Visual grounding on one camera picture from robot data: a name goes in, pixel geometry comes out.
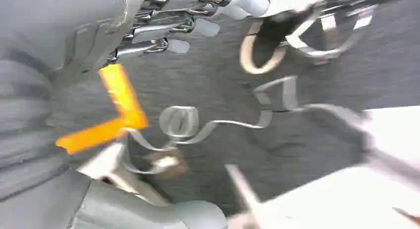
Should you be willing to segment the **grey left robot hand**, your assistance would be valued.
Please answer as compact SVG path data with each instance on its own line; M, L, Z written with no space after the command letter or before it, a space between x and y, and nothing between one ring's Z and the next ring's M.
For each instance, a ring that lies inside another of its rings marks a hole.
M97 70L147 2L0 0L0 226L3 229L225 229L206 201L156 206L70 167L55 145L51 85Z

